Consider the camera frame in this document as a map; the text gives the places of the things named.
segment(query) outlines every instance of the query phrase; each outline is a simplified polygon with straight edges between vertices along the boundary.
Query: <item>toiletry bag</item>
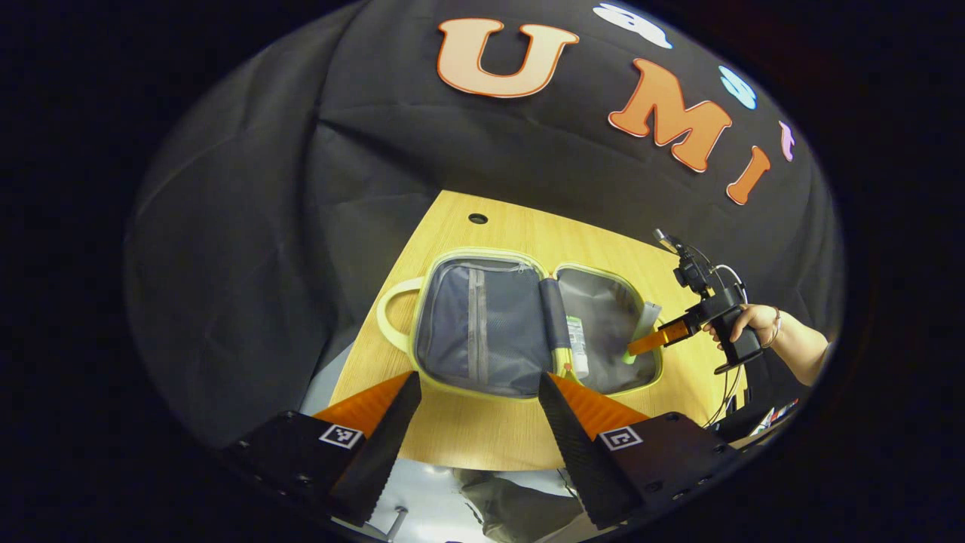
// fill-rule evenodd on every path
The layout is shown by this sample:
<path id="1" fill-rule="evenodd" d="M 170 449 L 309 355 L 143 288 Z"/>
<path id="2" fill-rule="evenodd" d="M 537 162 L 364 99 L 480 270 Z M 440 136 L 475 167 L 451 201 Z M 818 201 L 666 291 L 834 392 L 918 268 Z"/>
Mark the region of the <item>toiletry bag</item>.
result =
<path id="1" fill-rule="evenodd" d="M 404 334 L 386 308 L 414 290 L 414 325 Z M 376 318 L 424 383 L 525 401 L 536 398 L 542 372 L 611 396 L 655 384 L 660 350 L 631 358 L 626 345 L 655 330 L 657 312 L 616 274 L 571 262 L 550 274 L 522 253 L 463 247 L 386 292 Z"/>

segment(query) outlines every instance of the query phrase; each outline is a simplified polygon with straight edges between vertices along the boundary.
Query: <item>mesh pocket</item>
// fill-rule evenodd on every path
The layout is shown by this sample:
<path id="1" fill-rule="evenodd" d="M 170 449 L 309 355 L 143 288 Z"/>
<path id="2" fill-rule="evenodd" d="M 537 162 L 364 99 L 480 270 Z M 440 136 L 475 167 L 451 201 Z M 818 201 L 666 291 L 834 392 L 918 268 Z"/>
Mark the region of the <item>mesh pocket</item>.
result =
<path id="1" fill-rule="evenodd" d="M 538 392 L 552 370 L 539 275 L 505 261 L 453 260 L 429 282 L 416 357 L 432 377 L 454 386 L 520 397 Z"/>
<path id="2" fill-rule="evenodd" d="M 485 274 L 484 383 L 536 395 L 539 374 L 552 371 L 536 272 Z"/>

